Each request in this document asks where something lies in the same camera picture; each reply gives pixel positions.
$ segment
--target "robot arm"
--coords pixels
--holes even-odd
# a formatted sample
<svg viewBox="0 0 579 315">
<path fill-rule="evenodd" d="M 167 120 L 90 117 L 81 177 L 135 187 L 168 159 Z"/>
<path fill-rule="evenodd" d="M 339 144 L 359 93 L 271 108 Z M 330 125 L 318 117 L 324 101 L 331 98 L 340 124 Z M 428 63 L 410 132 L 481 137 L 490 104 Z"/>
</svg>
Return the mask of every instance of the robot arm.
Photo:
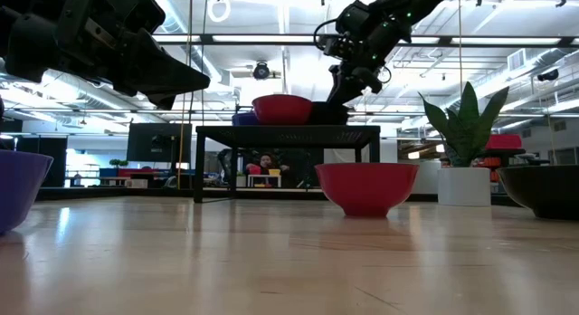
<svg viewBox="0 0 579 315">
<path fill-rule="evenodd" d="M 359 97 L 366 87 L 379 93 L 378 73 L 394 47 L 412 40 L 412 26 L 444 0 L 376 0 L 370 5 L 355 1 L 336 20 L 338 38 L 326 41 L 324 54 L 341 59 L 330 68 L 334 87 L 327 102 L 341 105 Z"/>
<path fill-rule="evenodd" d="M 0 57 L 28 81 L 54 69 L 170 110 L 176 94 L 205 89 L 209 78 L 153 39 L 164 21 L 155 0 L 0 0 Z"/>
</svg>

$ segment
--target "black bowl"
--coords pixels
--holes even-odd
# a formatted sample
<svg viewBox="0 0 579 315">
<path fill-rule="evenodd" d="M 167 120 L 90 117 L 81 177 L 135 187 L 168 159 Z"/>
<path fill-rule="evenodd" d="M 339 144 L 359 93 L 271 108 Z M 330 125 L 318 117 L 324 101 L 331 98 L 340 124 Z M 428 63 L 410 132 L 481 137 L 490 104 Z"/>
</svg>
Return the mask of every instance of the black bowl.
<svg viewBox="0 0 579 315">
<path fill-rule="evenodd" d="M 579 220 L 579 166 L 507 167 L 498 174 L 507 194 L 536 217 Z"/>
</svg>

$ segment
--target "black table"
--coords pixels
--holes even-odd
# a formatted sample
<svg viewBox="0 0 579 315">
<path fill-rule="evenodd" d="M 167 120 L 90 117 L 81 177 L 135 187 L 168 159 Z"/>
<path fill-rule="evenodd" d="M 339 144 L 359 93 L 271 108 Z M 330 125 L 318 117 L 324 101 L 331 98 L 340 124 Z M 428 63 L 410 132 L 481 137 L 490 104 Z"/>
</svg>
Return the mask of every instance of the black table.
<svg viewBox="0 0 579 315">
<path fill-rule="evenodd" d="M 380 162 L 379 126 L 198 126 L 195 155 L 194 201 L 203 202 L 205 140 L 210 138 L 232 149 L 232 173 L 237 172 L 238 148 L 351 148 L 356 162 L 370 146 L 370 162 Z M 237 186 L 230 180 L 231 195 Z"/>
</svg>

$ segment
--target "purple bowl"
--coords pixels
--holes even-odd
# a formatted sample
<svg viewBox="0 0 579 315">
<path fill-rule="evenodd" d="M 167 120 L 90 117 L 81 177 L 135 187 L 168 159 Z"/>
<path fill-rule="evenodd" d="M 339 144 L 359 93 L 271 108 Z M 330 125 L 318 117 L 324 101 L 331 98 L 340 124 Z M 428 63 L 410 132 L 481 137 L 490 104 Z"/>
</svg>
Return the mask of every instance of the purple bowl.
<svg viewBox="0 0 579 315">
<path fill-rule="evenodd" d="M 253 111 L 238 113 L 233 115 L 232 122 L 234 126 L 257 126 L 260 121 Z"/>
<path fill-rule="evenodd" d="M 0 234 L 24 221 L 52 161 L 39 154 L 0 150 Z"/>
</svg>

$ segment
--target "table leg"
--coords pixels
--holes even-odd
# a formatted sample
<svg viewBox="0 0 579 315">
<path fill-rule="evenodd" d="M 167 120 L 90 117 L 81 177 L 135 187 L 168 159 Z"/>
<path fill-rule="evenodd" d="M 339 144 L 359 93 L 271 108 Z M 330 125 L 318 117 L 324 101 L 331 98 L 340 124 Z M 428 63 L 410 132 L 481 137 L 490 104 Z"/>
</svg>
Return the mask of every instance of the table leg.
<svg viewBox="0 0 579 315">
<path fill-rule="evenodd" d="M 203 202 L 203 174 L 205 167 L 205 135 L 197 133 L 197 150 L 195 153 L 195 186 L 193 200 Z"/>
<path fill-rule="evenodd" d="M 380 163 L 380 134 L 376 133 L 370 140 L 370 162 Z"/>
<path fill-rule="evenodd" d="M 232 147 L 232 173 L 229 184 L 232 190 L 232 198 L 237 196 L 237 147 Z"/>
<path fill-rule="evenodd" d="M 356 148 L 356 163 L 362 162 L 362 149 Z"/>
</svg>

